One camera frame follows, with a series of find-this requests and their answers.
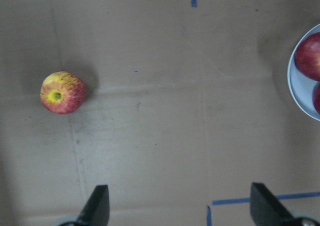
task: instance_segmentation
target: apple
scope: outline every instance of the apple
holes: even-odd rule
[[[320,84],[313,89],[312,102],[315,110],[320,114]]]
[[[296,68],[306,77],[320,81],[320,32],[308,36],[294,53]]]
[[[55,114],[70,114],[76,111],[86,98],[86,84],[75,75],[60,71],[46,77],[40,91],[41,103]]]

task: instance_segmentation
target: light blue plate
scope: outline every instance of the light blue plate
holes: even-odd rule
[[[53,226],[59,226],[65,222],[74,222],[77,220],[78,216],[79,215],[70,215],[70,216],[65,216],[65,217],[59,218],[56,222],[54,222]]]
[[[305,112],[310,117],[315,120],[320,121],[320,114],[317,113],[314,104],[312,102],[312,94],[315,86],[319,83],[318,81],[312,80],[306,76],[304,76],[295,65],[295,52],[299,44],[308,36],[320,32],[320,24],[313,27],[309,32],[307,32],[295,46],[290,60],[287,71],[287,79],[289,84],[290,93],[296,102],[296,104],[300,107],[300,109]]]

